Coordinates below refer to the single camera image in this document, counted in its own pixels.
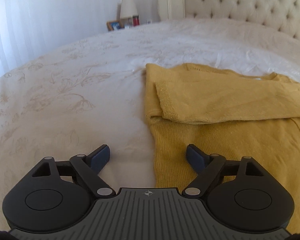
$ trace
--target ribbed plastic surface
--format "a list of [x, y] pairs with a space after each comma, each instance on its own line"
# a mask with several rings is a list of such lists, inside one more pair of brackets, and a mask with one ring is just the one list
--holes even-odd
[[283, 240], [284, 230], [247, 234], [215, 221], [202, 202], [180, 196], [176, 189], [124, 188], [111, 199], [100, 199], [79, 223], [50, 234], [14, 229], [20, 240]]

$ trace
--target small bottle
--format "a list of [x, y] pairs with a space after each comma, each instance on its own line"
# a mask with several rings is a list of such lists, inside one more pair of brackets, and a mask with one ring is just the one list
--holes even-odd
[[138, 15], [134, 15], [133, 16], [133, 26], [138, 26], [138, 25], [140, 25], [139, 16]]

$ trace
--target picture frame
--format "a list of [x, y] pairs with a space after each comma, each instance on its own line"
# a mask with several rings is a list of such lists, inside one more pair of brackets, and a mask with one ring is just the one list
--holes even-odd
[[107, 27], [108, 27], [109, 31], [117, 31], [117, 30], [124, 28], [124, 26], [120, 20], [107, 22]]

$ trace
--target yellow sweater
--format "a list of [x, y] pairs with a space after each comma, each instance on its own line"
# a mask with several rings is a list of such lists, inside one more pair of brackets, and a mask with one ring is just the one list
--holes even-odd
[[185, 158], [188, 144], [229, 160], [250, 155], [292, 195], [288, 230], [300, 233], [300, 83], [276, 73], [147, 64], [145, 112], [157, 187], [181, 191], [196, 177]]

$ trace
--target crosshair marking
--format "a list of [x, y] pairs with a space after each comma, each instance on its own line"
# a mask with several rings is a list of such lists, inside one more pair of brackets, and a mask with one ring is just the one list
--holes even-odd
[[149, 196], [151, 196], [154, 193], [152, 191], [150, 191], [150, 190], [147, 190], [144, 194], [149, 197]]

